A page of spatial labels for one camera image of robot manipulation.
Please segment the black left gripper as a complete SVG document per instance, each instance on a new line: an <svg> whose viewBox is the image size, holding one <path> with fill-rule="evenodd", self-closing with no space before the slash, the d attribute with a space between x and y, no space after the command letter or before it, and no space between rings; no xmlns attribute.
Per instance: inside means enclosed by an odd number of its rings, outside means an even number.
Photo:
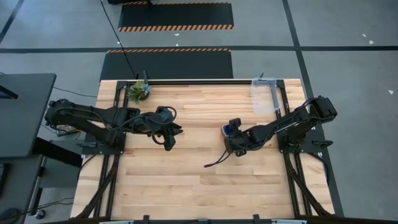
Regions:
<svg viewBox="0 0 398 224"><path fill-rule="evenodd" d="M174 120L177 110L171 106L158 106L155 112L140 114L136 119L136 133L145 134L170 151L176 141L174 136L183 133L182 127Z"/></svg>

